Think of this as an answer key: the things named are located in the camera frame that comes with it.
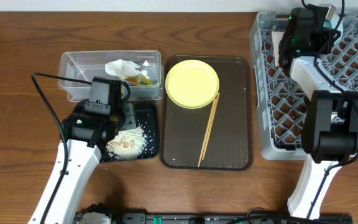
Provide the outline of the pink bowl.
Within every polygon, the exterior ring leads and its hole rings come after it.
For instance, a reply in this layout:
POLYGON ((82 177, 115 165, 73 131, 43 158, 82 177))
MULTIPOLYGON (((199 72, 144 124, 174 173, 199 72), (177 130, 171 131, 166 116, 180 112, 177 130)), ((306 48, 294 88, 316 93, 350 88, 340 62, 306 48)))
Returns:
POLYGON ((272 43, 273 43, 273 56, 275 61, 275 67, 282 67, 279 64, 279 45, 281 40, 283 39, 284 31, 272 31, 272 43))

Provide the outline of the white napkin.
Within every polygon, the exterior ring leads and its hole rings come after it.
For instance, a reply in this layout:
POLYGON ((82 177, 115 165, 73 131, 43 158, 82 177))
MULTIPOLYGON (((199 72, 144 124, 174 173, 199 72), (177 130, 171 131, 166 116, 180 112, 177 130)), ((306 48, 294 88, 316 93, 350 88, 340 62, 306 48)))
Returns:
POLYGON ((112 62, 108 62, 105 65, 105 72, 108 75, 126 79, 128 77, 134 77, 141 74, 141 66, 133 61, 118 59, 112 62))

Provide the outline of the yellow green snack wrapper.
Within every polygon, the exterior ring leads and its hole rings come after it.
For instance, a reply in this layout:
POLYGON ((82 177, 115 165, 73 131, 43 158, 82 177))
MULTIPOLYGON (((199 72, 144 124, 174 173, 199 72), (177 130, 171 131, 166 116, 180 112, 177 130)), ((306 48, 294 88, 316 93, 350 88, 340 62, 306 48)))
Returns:
POLYGON ((136 75, 132 77, 127 77, 124 79, 126 82, 130 83, 131 85, 153 85, 153 81, 149 80, 146 76, 143 75, 136 75))

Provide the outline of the rice and food scraps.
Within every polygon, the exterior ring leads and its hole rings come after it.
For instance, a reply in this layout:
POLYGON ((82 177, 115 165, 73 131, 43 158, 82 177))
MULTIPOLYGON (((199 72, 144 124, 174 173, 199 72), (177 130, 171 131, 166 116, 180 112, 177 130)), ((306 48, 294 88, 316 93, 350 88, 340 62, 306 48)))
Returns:
POLYGON ((119 134, 109 141, 106 150, 115 161, 136 159, 147 146, 147 136, 138 126, 135 129, 119 131, 119 134))

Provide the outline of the yellow plate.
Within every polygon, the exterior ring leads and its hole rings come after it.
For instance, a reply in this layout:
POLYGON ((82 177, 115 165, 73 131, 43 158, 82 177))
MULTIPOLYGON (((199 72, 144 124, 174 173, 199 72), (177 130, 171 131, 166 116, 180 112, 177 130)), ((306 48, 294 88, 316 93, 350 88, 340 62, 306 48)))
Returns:
POLYGON ((184 60, 167 73, 165 89, 178 106, 198 109, 210 104, 219 92, 219 77, 215 69, 200 60, 184 60))

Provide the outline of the blue bowl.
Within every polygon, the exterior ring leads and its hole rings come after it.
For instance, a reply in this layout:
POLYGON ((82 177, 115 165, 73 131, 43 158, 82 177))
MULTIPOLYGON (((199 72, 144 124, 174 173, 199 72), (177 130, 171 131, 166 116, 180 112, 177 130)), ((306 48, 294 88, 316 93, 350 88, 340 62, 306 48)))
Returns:
POLYGON ((334 37, 341 37, 342 33, 343 24, 341 17, 334 12, 328 12, 323 22, 323 34, 332 34, 334 37))

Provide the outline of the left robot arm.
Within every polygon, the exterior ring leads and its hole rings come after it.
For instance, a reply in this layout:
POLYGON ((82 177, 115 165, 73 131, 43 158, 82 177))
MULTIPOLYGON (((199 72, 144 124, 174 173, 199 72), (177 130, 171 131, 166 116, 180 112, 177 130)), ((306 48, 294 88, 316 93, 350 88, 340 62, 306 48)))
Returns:
POLYGON ((57 158, 30 223, 71 223, 86 184, 100 163, 106 145, 125 125, 124 109, 131 95, 127 82, 94 77, 89 98, 81 100, 71 114, 59 120, 32 73, 31 79, 50 111, 60 135, 57 158))

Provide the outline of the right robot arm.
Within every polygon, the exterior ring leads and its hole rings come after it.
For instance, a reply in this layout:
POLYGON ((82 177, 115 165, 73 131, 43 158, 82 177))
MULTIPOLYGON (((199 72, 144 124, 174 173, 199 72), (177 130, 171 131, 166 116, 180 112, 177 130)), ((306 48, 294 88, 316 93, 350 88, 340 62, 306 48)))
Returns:
POLYGON ((304 4, 291 10, 282 38, 274 41, 276 64, 310 101, 301 131, 306 159, 287 202, 290 216, 306 220, 319 218, 334 176, 358 159, 358 91, 340 85, 319 59, 340 41, 342 17, 331 4, 304 4))

